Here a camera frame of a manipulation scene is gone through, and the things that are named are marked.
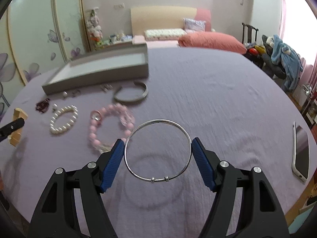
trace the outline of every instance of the purple bed sheet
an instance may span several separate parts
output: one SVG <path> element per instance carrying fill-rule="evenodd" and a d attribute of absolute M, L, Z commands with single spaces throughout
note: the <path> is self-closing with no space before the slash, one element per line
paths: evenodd
<path fill-rule="evenodd" d="M 179 123 L 190 137 L 236 168 L 260 166 L 270 181 L 284 212 L 300 197 L 305 186 L 291 169 L 292 124 L 296 121 L 308 133 L 309 179 L 317 167 L 317 146 L 304 119 L 286 94 L 257 66 L 243 56 L 211 49 L 166 48 L 149 50 L 149 94 L 139 105 L 130 106 L 136 125 L 152 119 Z M 29 118 L 16 149 L 0 143 L 0 170 L 5 194 L 18 211 L 31 220 L 37 201 L 54 170 L 82 168 L 99 154 L 87 139 L 89 114 L 112 103 L 112 92 L 100 87 L 81 89 L 81 95 L 62 100 L 49 96 L 50 109 L 40 114 L 35 104 L 47 96 L 41 85 L 53 71 L 33 79 L 18 94 L 1 125 L 12 120 L 15 107 Z M 52 105 L 75 105 L 79 118 L 61 136 L 49 132 Z M 67 115 L 58 123 L 66 121 Z M 115 117 L 104 120 L 97 132 L 102 141 L 122 136 Z M 146 178 L 163 178 L 178 172 L 188 157 L 186 138 L 168 125 L 142 129 L 128 148 L 131 168 Z M 89 234 L 80 193 L 75 192 L 78 218 Z M 168 183 L 147 183 L 133 177 L 121 162 L 114 183 L 102 195 L 118 237 L 198 237 L 209 214 L 215 194 L 203 184 L 192 158 L 188 169 Z M 241 190 L 237 190 L 228 233 L 235 230 Z"/>

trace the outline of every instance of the headboard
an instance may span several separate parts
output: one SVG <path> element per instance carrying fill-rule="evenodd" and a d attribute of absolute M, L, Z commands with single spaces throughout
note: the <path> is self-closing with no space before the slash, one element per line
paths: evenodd
<path fill-rule="evenodd" d="M 148 29 L 183 28 L 183 18 L 206 21 L 211 30 L 211 15 L 207 9 L 179 6 L 145 6 L 131 8 L 132 34 L 144 35 Z"/>

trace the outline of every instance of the blue clothing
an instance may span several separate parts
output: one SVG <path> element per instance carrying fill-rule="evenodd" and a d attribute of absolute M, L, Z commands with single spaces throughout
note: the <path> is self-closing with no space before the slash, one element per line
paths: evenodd
<path fill-rule="evenodd" d="M 274 35 L 274 47 L 271 56 L 272 63 L 278 65 L 280 62 L 285 69 L 286 79 L 282 84 L 283 91 L 293 91 L 298 82 L 299 72 L 303 71 L 302 62 L 297 53 L 283 43 L 283 40 L 278 35 Z"/>

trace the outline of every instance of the pink bead bracelet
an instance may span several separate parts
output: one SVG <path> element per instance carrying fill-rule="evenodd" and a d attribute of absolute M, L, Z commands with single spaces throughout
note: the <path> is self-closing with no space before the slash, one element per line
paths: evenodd
<path fill-rule="evenodd" d="M 102 123 L 102 120 L 110 115 L 117 115 L 119 116 L 121 124 L 126 127 L 124 131 L 124 137 L 121 138 L 123 142 L 126 142 L 126 138 L 129 137 L 131 131 L 134 129 L 134 117 L 131 111 L 126 107 L 117 103 L 115 105 L 111 104 L 107 107 L 102 108 L 100 111 L 93 110 L 90 113 L 90 127 L 89 127 L 89 140 L 91 141 L 92 146 L 98 150 L 99 152 L 108 152 L 113 147 L 113 144 L 107 145 L 102 143 L 100 140 L 97 139 L 96 131 L 97 127 L 99 127 Z"/>

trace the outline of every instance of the white phone case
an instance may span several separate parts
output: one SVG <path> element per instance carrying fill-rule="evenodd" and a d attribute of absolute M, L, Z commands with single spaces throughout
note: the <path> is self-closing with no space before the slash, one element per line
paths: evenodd
<path fill-rule="evenodd" d="M 296 176 L 298 176 L 298 178 L 300 178 L 303 182 L 306 182 L 307 179 L 300 173 L 300 171 L 298 171 L 296 169 L 296 123 L 293 123 L 293 140 L 294 140 L 294 145 L 293 145 L 293 163 L 292 163 L 292 170 L 294 172 L 294 174 L 296 174 Z"/>

